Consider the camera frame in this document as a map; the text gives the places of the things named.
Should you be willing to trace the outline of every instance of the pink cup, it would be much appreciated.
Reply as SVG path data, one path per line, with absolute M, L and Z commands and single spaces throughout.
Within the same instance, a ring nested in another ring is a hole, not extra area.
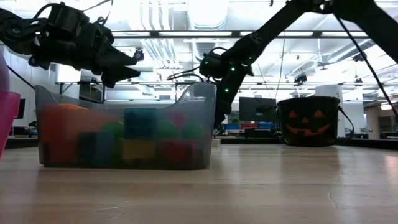
M 12 122 L 18 116 L 20 94 L 0 90 L 0 159 L 6 146 Z

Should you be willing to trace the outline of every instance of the ceiling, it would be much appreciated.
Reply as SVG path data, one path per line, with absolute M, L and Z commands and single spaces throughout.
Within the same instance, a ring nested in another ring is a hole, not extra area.
M 39 8 L 48 2 L 45 0 L 12 0 L 0 1 L 0 6 L 13 11 L 25 18 L 33 17 Z M 64 2 L 78 9 L 86 9 L 100 2 L 100 0 L 64 0 Z M 114 0 L 114 5 L 107 23 L 112 30 L 193 30 L 209 29 L 213 32 L 218 30 L 256 30 L 268 21 L 279 9 L 284 6 L 284 0 L 275 0 L 272 7 L 270 1 L 254 0 L 140 0 L 123 1 Z M 398 18 L 398 1 L 377 2 L 390 16 Z M 107 15 L 110 4 L 104 4 L 96 9 L 87 11 L 92 21 L 99 16 Z M 359 27 L 346 22 L 351 31 L 360 31 Z M 332 15 L 320 15 L 314 13 L 304 14 L 294 22 L 288 29 L 297 35 L 306 38 L 278 38 L 273 40 L 265 49 L 260 58 L 252 65 L 255 76 L 246 77 L 238 96 L 262 95 L 264 98 L 275 97 L 277 83 L 281 80 L 283 85 L 279 86 L 278 100 L 292 97 L 292 94 L 310 95 L 314 93 L 316 86 L 322 83 L 353 83 L 362 78 L 364 83 L 375 83 L 369 69 L 364 62 L 352 61 L 353 56 L 349 54 L 353 45 L 348 38 L 334 37 L 314 39 L 308 37 L 308 31 L 339 31 L 343 30 Z M 114 46 L 133 54 L 135 48 L 143 48 L 146 59 L 139 62 L 135 67 L 143 71 L 138 82 L 165 82 L 165 78 L 173 72 L 196 67 L 199 63 L 198 57 L 203 52 L 209 51 L 209 47 L 220 46 L 229 48 L 237 39 L 233 38 L 164 38 L 164 39 L 116 39 Z M 366 42 L 365 52 L 370 63 L 375 67 L 382 82 L 398 83 L 396 64 L 376 45 L 369 43 L 368 39 L 358 39 L 359 43 Z M 294 86 L 294 77 L 305 73 L 308 84 Z M 268 85 L 256 85 L 256 83 L 267 82 Z M 343 86 L 347 100 L 381 99 L 376 85 L 366 86 Z M 394 86 L 387 88 L 389 94 L 398 94 Z M 128 91 L 126 97 L 152 99 L 162 95 L 175 95 L 175 88 L 171 85 L 146 85 L 138 88 L 137 85 L 120 85 L 114 90 Z

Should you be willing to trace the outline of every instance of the jack-o'-lantern bucket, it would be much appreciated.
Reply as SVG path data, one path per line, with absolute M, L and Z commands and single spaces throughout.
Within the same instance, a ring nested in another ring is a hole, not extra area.
M 286 144 L 331 146 L 337 138 L 340 99 L 330 96 L 292 98 L 278 102 L 280 128 Z

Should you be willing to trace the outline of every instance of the bucket handle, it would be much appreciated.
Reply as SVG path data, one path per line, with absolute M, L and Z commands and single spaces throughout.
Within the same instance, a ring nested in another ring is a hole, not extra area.
M 347 114 L 343 111 L 343 109 L 342 109 L 342 107 L 341 106 L 339 106 L 338 107 L 338 110 L 344 115 L 344 117 L 346 117 L 347 118 L 347 120 L 351 123 L 351 125 L 352 125 L 352 127 L 353 127 L 353 129 L 351 130 L 351 132 L 350 132 L 350 134 L 349 134 L 349 137 L 348 137 L 348 139 L 352 139 L 353 137 L 354 137 L 354 124 L 353 124 L 353 122 L 350 120 L 350 118 L 347 116 Z

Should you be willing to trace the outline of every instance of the black monitor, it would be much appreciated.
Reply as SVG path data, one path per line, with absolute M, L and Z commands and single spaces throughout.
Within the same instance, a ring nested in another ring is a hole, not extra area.
M 25 104 L 26 104 L 26 99 L 21 99 L 19 101 L 18 116 L 15 119 L 24 119 Z
M 275 99 L 239 97 L 240 121 L 275 122 L 275 119 Z

